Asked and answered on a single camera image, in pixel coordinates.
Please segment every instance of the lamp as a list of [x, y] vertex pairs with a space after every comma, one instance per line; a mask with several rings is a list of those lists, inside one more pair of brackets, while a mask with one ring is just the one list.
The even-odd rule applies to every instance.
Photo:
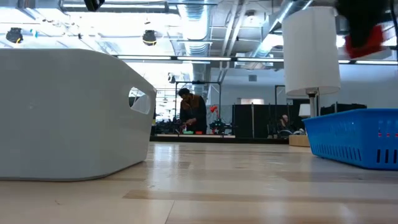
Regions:
[[285, 86], [289, 96], [309, 96], [315, 116], [316, 95], [340, 90], [336, 21], [332, 7], [310, 7], [282, 24]]
[[301, 104], [300, 112], [298, 112], [298, 116], [301, 118], [309, 118], [311, 117], [311, 107], [309, 104]]

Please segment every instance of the light wood flooring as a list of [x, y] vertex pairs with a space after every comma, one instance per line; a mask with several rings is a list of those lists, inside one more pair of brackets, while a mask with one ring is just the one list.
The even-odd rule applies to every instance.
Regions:
[[86, 182], [0, 181], [0, 224], [398, 223], [398, 172], [309, 148], [150, 143], [148, 158]]

